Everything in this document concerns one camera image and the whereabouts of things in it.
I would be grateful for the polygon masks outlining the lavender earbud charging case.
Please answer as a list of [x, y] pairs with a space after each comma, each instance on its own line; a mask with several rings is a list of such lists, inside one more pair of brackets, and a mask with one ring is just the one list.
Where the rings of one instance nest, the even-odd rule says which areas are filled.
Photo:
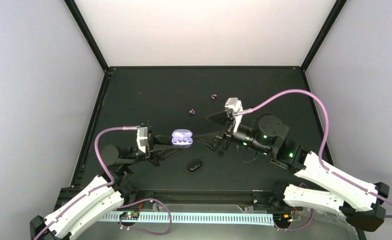
[[171, 144], [173, 146], [188, 148], [193, 143], [193, 132], [189, 129], [176, 129], [171, 134]]

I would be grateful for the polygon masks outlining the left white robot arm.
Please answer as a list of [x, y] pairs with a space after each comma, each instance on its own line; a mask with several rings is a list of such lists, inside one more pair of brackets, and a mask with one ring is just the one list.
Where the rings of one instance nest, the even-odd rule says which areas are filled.
[[99, 151], [100, 137], [113, 131], [137, 132], [137, 148], [131, 150], [132, 157], [125, 159], [125, 164], [132, 165], [148, 160], [158, 162], [162, 158], [155, 149], [159, 143], [147, 128], [122, 126], [104, 129], [96, 136], [94, 149], [106, 177], [96, 176], [87, 187], [58, 210], [46, 217], [36, 216], [30, 222], [30, 236], [33, 240], [75, 240], [83, 231], [110, 211], [129, 208], [144, 202], [155, 202], [165, 206], [163, 202], [154, 198], [144, 198], [125, 204], [126, 195], [119, 190], [116, 178], [109, 171]]

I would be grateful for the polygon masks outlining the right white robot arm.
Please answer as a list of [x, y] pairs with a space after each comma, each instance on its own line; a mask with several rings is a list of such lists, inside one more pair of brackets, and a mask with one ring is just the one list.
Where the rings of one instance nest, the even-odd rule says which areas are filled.
[[384, 200], [389, 186], [383, 182], [368, 183], [323, 162], [314, 152], [287, 139], [289, 127], [278, 117], [264, 113], [251, 126], [238, 124], [229, 113], [219, 112], [207, 119], [223, 126], [221, 131], [196, 135], [194, 139], [212, 151], [227, 151], [231, 144], [266, 156], [267, 160], [290, 175], [320, 186], [305, 189], [278, 182], [270, 193], [269, 204], [277, 210], [302, 207], [331, 213], [365, 232], [376, 231], [385, 220]]

